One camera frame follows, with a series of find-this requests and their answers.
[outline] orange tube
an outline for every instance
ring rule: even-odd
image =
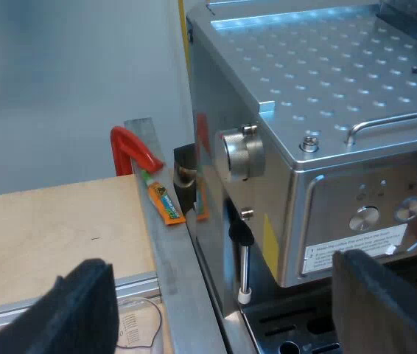
[[[161,183],[153,181],[146,171],[143,171],[143,179],[148,186],[150,200],[163,218],[164,223],[166,225],[185,223],[185,217],[176,210],[175,205],[167,194],[166,188]]]

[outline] control button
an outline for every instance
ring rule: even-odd
[[[395,218],[406,223],[417,217],[417,197],[405,199],[395,212]]]
[[[264,172],[264,148],[256,125],[219,131],[214,141],[215,168],[224,181],[241,181]]]
[[[356,215],[349,221],[349,228],[353,231],[365,231],[374,226],[379,220],[379,210],[374,206],[364,206],[357,210]]]

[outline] drip tray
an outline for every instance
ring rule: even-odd
[[[417,287],[417,258],[390,268]],[[242,312],[260,353],[342,353],[334,331],[329,286],[281,302],[243,308]]]

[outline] plywood surface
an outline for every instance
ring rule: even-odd
[[[0,195],[0,305],[46,293],[86,258],[154,271],[135,176]]]

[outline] espresso machine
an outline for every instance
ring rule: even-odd
[[[352,2],[187,16],[191,234],[233,353],[341,353],[336,251],[417,287],[417,1]]]

